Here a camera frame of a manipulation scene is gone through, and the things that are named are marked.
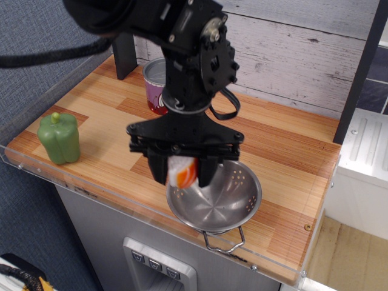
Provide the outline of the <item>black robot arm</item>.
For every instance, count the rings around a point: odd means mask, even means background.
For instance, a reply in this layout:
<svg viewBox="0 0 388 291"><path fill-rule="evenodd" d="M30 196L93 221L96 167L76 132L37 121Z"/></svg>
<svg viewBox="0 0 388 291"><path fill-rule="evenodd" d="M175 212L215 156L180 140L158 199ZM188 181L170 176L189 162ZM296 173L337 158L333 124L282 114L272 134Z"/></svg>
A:
<svg viewBox="0 0 388 291"><path fill-rule="evenodd" d="M212 99L222 93L236 109L240 103L228 90L239 65L226 38L227 15L215 1L66 1L65 8L89 33L117 37L131 33L161 47L166 62L162 99L167 113L130 124L130 150L142 153L155 181L171 181L172 156L198 160L201 187L209 185L219 163L237 160L244 136L221 125L236 116L214 113Z"/></svg>

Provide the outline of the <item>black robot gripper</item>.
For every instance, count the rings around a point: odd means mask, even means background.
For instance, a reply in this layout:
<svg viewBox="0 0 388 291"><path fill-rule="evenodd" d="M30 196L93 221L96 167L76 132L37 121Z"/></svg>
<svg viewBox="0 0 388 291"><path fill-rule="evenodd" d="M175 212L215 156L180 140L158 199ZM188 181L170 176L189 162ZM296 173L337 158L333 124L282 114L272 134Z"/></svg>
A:
<svg viewBox="0 0 388 291"><path fill-rule="evenodd" d="M156 182L165 185L168 158L189 156L199 159L198 185L207 187L217 170L219 160L239 158L244 135L221 125L202 112L182 115L168 112L156 119L127 126L130 150L148 158Z"/></svg>

